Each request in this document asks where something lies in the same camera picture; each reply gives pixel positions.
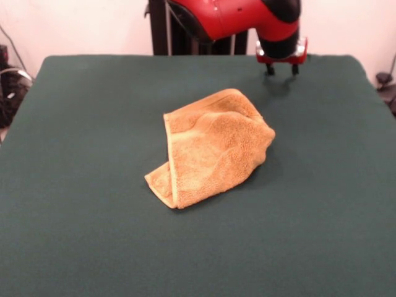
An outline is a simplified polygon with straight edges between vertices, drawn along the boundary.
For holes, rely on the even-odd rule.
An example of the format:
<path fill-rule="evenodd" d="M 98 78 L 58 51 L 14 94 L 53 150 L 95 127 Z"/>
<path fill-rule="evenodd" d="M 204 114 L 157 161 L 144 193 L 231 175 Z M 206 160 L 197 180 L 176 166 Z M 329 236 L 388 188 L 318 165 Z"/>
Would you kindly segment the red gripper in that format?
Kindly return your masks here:
<path fill-rule="evenodd" d="M 299 64 L 303 64 L 307 58 L 307 48 L 308 48 L 308 39 L 306 37 L 300 37 L 295 52 L 287 57 L 282 59 L 270 58 L 266 55 L 264 50 L 261 47 L 260 41 L 256 42 L 256 59 L 259 63 L 266 64 L 267 75 L 275 75 L 275 69 L 273 67 L 273 63 L 288 63 L 292 64 L 291 71 L 293 75 L 299 74 Z"/>

